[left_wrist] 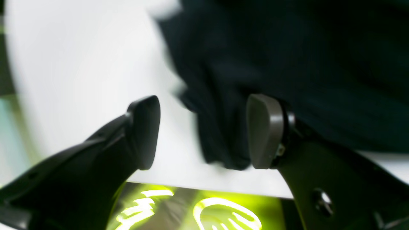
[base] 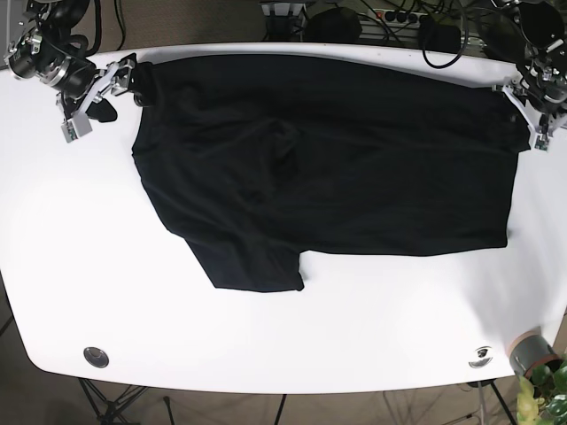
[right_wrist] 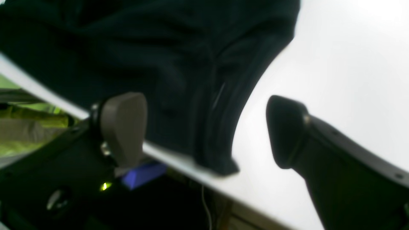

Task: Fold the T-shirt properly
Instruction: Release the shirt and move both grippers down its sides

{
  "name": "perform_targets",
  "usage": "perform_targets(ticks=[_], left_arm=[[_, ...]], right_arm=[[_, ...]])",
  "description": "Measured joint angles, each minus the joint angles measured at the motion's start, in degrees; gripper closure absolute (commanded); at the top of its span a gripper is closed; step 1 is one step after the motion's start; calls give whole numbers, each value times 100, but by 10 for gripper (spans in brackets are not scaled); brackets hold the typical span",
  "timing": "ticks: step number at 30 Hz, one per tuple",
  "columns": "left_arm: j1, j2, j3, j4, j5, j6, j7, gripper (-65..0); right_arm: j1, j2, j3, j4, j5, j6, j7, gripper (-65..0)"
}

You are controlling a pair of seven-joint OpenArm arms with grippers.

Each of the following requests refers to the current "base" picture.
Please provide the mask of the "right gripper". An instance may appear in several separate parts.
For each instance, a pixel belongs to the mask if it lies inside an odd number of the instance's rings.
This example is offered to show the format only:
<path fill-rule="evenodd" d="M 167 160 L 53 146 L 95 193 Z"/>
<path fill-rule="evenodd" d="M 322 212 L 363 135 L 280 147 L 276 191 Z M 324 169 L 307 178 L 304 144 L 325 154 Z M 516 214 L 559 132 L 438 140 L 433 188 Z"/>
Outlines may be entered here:
<path fill-rule="evenodd" d="M 61 131 L 68 143 L 92 131 L 91 122 L 114 122 L 118 113 L 106 99 L 133 95 L 141 108 L 154 106 L 157 88 L 153 78 L 154 64 L 139 62 L 131 53 L 119 61 L 97 69 L 92 62 L 68 73 L 56 88 L 56 105 L 63 115 Z"/>

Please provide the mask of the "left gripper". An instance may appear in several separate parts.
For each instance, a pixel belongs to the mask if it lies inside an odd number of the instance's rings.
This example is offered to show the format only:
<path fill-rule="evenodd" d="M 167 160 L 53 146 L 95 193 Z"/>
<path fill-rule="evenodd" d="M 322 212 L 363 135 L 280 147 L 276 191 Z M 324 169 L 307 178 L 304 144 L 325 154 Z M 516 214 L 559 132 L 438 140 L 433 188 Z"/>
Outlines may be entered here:
<path fill-rule="evenodd" d="M 555 132 L 566 128 L 566 74 L 539 62 L 517 66 L 518 74 L 495 84 L 521 113 L 530 131 L 529 144 L 548 151 Z"/>

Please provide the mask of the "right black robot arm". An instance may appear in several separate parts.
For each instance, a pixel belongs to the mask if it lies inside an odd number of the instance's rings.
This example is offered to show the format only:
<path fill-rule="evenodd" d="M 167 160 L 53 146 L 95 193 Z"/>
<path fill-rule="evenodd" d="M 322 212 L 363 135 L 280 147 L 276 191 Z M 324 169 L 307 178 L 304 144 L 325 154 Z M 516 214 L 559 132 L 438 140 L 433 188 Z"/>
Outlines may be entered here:
<path fill-rule="evenodd" d="M 74 35 L 72 29 L 95 7 L 95 39 Z M 131 53 L 104 68 L 89 60 L 102 41 L 99 1 L 28 1 L 19 37 L 8 43 L 4 62 L 19 80 L 38 79 L 57 91 L 56 105 L 63 115 L 61 130 L 71 143 L 92 131 L 91 121 L 114 122 L 116 110 L 105 98 L 131 93 L 139 107 L 152 106 L 157 90 L 151 64 Z"/>

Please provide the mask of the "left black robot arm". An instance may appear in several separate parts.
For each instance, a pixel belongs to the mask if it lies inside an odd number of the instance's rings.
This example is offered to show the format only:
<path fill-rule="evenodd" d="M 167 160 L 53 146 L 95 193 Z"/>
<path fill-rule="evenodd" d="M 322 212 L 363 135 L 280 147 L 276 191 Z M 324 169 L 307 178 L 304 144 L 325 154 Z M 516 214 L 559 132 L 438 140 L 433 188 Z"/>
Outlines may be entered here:
<path fill-rule="evenodd" d="M 566 126 L 565 12 L 552 1 L 456 1 L 455 10 L 427 11 L 418 37 L 425 63 L 434 69 L 454 65 L 472 39 L 488 58 L 513 64 L 516 76 L 493 86 L 524 116 L 530 145 L 547 151 L 556 130 Z M 454 58 L 432 63 L 427 53 L 440 41 L 442 27 L 455 27 Z"/>

